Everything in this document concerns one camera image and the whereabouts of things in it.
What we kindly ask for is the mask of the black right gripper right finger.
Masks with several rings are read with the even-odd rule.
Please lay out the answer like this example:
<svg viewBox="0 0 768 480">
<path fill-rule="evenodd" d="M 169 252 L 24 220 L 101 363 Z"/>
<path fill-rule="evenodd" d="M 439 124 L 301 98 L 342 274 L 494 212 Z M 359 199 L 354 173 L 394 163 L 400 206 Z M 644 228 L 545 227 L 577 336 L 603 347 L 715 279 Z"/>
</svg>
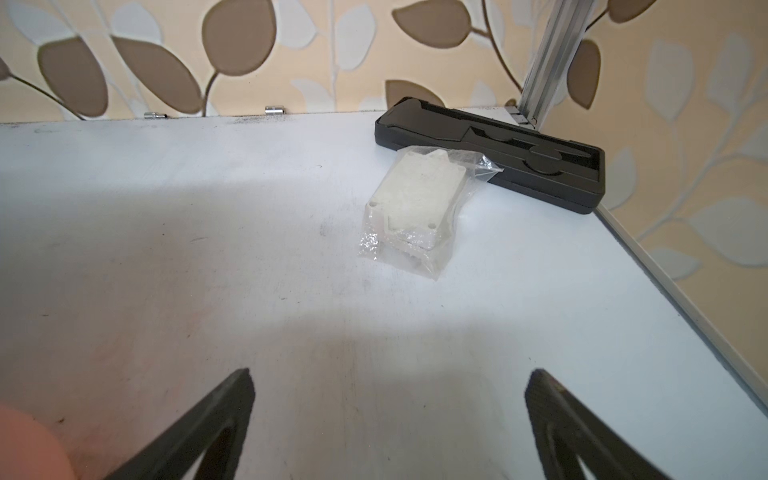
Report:
<svg viewBox="0 0 768 480">
<path fill-rule="evenodd" d="M 544 369 L 531 372 L 525 403 L 547 479 L 666 479 Z"/>
</svg>

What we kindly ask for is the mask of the pink plastic bucket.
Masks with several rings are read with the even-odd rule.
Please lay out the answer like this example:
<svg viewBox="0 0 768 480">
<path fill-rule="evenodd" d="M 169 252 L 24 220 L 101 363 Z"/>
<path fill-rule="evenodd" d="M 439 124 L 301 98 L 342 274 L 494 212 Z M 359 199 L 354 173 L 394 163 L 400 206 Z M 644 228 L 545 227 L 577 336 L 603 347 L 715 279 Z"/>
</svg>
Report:
<svg viewBox="0 0 768 480">
<path fill-rule="evenodd" d="M 2 479 L 75 479 L 63 446 L 30 415 L 1 406 Z"/>
</svg>

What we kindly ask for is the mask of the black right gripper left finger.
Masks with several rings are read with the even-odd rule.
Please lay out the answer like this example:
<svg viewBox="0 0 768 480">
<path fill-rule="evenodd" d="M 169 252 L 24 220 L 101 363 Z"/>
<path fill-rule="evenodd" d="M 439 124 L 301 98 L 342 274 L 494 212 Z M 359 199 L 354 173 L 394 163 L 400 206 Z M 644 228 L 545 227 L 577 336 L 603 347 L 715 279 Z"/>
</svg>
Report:
<svg viewBox="0 0 768 480">
<path fill-rule="evenodd" d="M 256 399 L 247 368 L 232 372 L 109 479 L 232 479 Z"/>
</svg>

